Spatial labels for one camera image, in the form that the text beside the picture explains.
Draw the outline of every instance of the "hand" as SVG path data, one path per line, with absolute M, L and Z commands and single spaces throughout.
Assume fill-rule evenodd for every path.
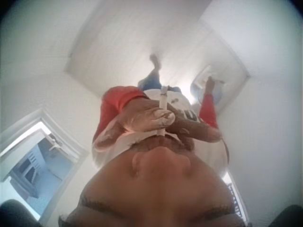
M 205 86 L 205 94 L 212 94 L 214 90 L 215 82 L 212 77 L 209 77 L 206 86 Z
M 131 100 L 117 116 L 117 121 L 101 133 L 95 141 L 98 149 L 112 146 L 116 140 L 127 132 L 146 132 L 158 129 L 176 134 L 187 149 L 192 150 L 192 138 L 207 142 L 221 139 L 219 130 L 206 123 L 188 120 L 172 105 L 167 110 L 159 108 L 159 101 L 145 98 Z

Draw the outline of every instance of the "man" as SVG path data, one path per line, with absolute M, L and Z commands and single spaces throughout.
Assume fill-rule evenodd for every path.
M 99 172 L 61 226 L 239 227 L 229 189 L 221 180 L 227 148 L 218 130 L 206 83 L 199 117 L 178 88 L 159 108 L 160 64 L 136 87 L 114 87 L 103 96 L 93 138 Z M 157 130 L 165 129 L 165 136 Z

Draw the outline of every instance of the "blue jeans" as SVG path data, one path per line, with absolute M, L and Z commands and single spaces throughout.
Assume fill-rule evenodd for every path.
M 139 81 L 138 88 L 142 91 L 146 91 L 149 89 L 161 89 L 162 84 L 159 80 L 159 72 L 156 70 L 151 71 L 151 73 L 144 78 L 143 80 Z M 170 87 L 168 86 L 168 91 L 180 92 L 181 89 L 179 87 Z

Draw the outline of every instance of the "window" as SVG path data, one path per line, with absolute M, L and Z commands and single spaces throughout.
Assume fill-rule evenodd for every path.
M 234 181 L 232 180 L 229 172 L 227 172 L 225 174 L 225 176 L 223 177 L 223 181 L 226 183 L 226 185 L 228 186 L 228 188 L 232 194 L 236 214 L 244 221 L 245 225 L 247 226 L 249 223 L 249 220 L 248 220 L 248 216 L 247 216 L 247 213 L 245 210 L 245 206 L 244 206 L 244 203 L 240 197 L 238 189 L 236 188 L 236 185 L 235 185 Z
M 1 153 L 1 199 L 21 202 L 39 220 L 77 159 L 39 122 Z

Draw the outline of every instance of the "bare foot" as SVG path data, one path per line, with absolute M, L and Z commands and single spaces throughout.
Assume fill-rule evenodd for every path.
M 151 54 L 150 55 L 150 60 L 152 61 L 154 67 L 156 70 L 160 70 L 161 69 L 161 63 L 159 62 L 158 57 L 155 54 Z
M 214 80 L 212 77 L 209 77 L 205 86 L 205 94 L 212 94 L 213 90 L 214 90 Z

